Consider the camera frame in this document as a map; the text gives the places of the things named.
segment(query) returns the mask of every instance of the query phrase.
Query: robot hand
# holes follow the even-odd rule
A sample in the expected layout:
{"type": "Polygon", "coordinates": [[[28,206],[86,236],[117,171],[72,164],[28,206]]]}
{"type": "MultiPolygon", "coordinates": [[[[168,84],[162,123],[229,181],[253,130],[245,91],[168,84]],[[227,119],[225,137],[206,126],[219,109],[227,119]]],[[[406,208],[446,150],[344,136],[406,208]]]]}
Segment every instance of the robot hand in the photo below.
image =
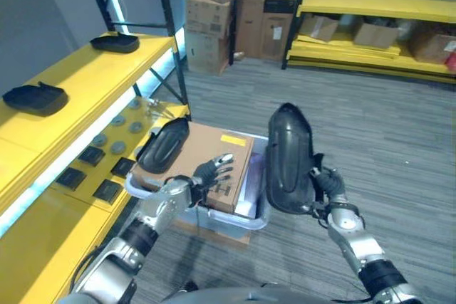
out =
{"type": "Polygon", "coordinates": [[[202,203],[206,202],[207,192],[209,188],[216,185],[218,182],[229,179],[228,174],[222,175],[225,172],[232,171],[232,167],[221,167],[233,163],[233,154],[226,153],[221,156],[211,159],[207,163],[201,164],[195,170],[193,174],[192,181],[194,188],[192,189],[192,205],[201,201],[202,203]]]}

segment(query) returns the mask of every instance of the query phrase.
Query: yellow shelf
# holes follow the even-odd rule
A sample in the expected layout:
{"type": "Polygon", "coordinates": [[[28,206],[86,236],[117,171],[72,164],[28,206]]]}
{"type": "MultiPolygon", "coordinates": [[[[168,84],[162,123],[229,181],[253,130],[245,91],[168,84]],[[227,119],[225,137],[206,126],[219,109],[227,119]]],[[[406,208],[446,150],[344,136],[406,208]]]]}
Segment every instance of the yellow shelf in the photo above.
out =
{"type": "Polygon", "coordinates": [[[290,59],[288,65],[292,66],[301,66],[301,67],[318,67],[318,68],[333,68],[333,69],[342,69],[342,70],[352,70],[352,71],[362,71],[364,73],[375,73],[383,75],[393,75],[401,76],[405,78],[418,78],[421,80],[429,80],[441,83],[451,83],[456,84],[456,79],[449,76],[439,76],[437,74],[426,74],[414,72],[412,70],[398,70],[398,69],[388,69],[381,68],[380,66],[370,66],[370,65],[356,65],[356,64],[343,64],[343,63],[334,63],[331,61],[319,60],[319,59],[306,59],[306,58],[297,58],[290,59]]]}
{"type": "Polygon", "coordinates": [[[338,48],[332,49],[326,46],[326,50],[312,49],[302,47],[303,43],[294,41],[291,50],[289,50],[289,59],[297,58],[315,58],[319,60],[340,61],[342,63],[364,64],[379,68],[398,68],[403,70],[411,70],[415,72],[438,73],[443,76],[449,76],[450,72],[446,65],[417,62],[410,55],[405,46],[401,46],[399,56],[394,58],[384,58],[377,56],[369,56],[367,54],[351,53],[350,51],[344,52],[338,48]]]}
{"type": "Polygon", "coordinates": [[[21,113],[0,101],[0,214],[165,51],[175,48],[173,37],[138,36],[140,47],[132,53],[97,51],[88,44],[27,82],[66,91],[68,104],[54,115],[21,113]]]}
{"type": "Polygon", "coordinates": [[[303,0],[301,12],[360,14],[423,21],[456,22],[456,1],[445,0],[303,0]]]}
{"type": "MultiPolygon", "coordinates": [[[[188,114],[187,106],[164,104],[174,117],[188,114]]],[[[2,237],[0,268],[8,270],[0,273],[3,303],[54,303],[68,293],[77,265],[105,238],[130,198],[122,190],[111,205],[94,198],[93,192],[104,179],[122,184],[123,179],[110,173],[112,167],[120,157],[135,159],[134,150],[147,141],[150,128],[162,127],[170,120],[164,115],[148,117],[144,112],[124,109],[125,124],[103,130],[108,142],[101,147],[106,155],[98,165],[72,162],[72,167],[87,175],[78,188],[72,192],[52,183],[2,237]],[[129,133],[128,126],[137,121],[143,130],[129,133]],[[124,154],[109,152],[110,143],[117,140],[125,142],[124,154]]]]}

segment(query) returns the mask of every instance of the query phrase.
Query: black cable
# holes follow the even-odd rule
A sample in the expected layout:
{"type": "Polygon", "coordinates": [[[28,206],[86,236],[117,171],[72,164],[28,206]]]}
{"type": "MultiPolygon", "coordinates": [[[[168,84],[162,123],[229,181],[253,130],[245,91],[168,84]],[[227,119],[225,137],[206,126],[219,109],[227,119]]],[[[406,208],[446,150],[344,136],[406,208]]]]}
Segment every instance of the black cable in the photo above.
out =
{"type": "Polygon", "coordinates": [[[343,304],[369,303],[370,301],[372,301],[372,297],[364,298],[364,299],[355,299],[355,300],[331,299],[331,302],[343,303],[343,304]]]}
{"type": "Polygon", "coordinates": [[[328,226],[325,226],[323,223],[321,223],[321,219],[318,219],[318,224],[319,224],[321,227],[323,227],[323,228],[325,228],[325,229],[328,229],[328,226]]]}
{"type": "Polygon", "coordinates": [[[76,277],[78,276],[79,272],[81,271],[82,267],[92,258],[95,257],[95,255],[103,248],[105,248],[106,246],[106,243],[104,243],[103,245],[99,245],[98,247],[95,247],[95,249],[93,249],[93,251],[91,251],[89,254],[87,254],[83,260],[81,260],[81,262],[79,263],[78,267],[76,267],[73,275],[71,276],[71,281],[70,281],[70,290],[69,290],[69,293],[71,293],[71,291],[73,291],[74,289],[74,285],[76,283],[76,277]]]}

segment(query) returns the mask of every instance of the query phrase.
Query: shelf post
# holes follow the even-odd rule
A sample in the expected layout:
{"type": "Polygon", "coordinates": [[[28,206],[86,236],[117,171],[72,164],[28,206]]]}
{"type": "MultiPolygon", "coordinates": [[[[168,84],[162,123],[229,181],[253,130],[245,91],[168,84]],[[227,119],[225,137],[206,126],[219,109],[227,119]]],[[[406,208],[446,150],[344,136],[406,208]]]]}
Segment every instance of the shelf post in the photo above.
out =
{"type": "Polygon", "coordinates": [[[301,3],[302,3],[302,0],[296,0],[296,3],[294,4],[293,19],[291,20],[290,30],[288,32],[288,37],[286,38],[284,56],[282,57],[282,69],[283,70],[286,69],[286,67],[288,65],[288,59],[286,58],[288,56],[288,50],[290,50],[290,48],[291,48],[291,44],[293,43],[293,40],[294,40],[294,35],[296,34],[296,31],[299,29],[299,24],[301,22],[301,15],[299,17],[296,16],[299,5],[301,3]]]}

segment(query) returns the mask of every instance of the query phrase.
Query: stacked cardboard box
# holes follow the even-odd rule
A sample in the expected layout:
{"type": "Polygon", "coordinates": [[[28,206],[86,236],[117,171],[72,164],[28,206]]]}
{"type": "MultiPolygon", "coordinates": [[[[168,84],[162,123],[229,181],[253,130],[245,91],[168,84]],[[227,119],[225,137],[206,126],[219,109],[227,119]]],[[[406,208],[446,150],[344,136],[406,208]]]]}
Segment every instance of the stacked cardboard box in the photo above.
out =
{"type": "Polygon", "coordinates": [[[232,0],[186,0],[185,48],[190,70],[220,75],[228,64],[232,0]]]}
{"type": "Polygon", "coordinates": [[[239,0],[236,51],[248,57],[280,60],[295,0],[239,0]]]}

